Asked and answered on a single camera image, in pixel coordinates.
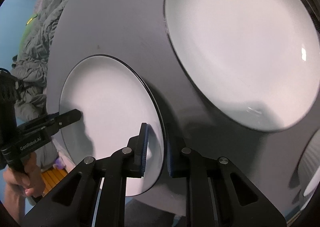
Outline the person's left hand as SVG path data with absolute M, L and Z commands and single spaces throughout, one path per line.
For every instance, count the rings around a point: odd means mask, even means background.
M 40 197 L 46 188 L 36 159 L 36 153 L 32 152 L 29 160 L 24 163 L 25 173 L 15 171 L 10 167 L 3 173 L 6 183 L 3 205 L 18 224 L 25 215 L 25 198 Z

